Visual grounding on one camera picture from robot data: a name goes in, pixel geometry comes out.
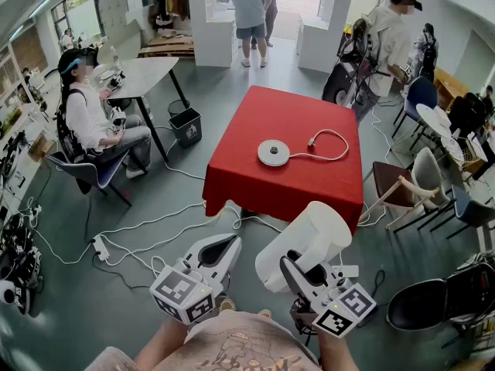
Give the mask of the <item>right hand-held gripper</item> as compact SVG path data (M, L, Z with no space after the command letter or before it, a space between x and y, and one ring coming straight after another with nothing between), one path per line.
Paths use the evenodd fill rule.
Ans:
M283 256L279 266L290 291L297 296L290 315L299 330L342 338L377 307L360 284L340 279L328 263L302 272L295 261Z

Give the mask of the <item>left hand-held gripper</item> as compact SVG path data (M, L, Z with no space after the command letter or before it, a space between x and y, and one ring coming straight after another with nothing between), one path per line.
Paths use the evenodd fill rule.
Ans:
M173 266L165 265L150 287L158 307L184 325L192 325L216 307L222 280L241 252L234 233L198 240Z

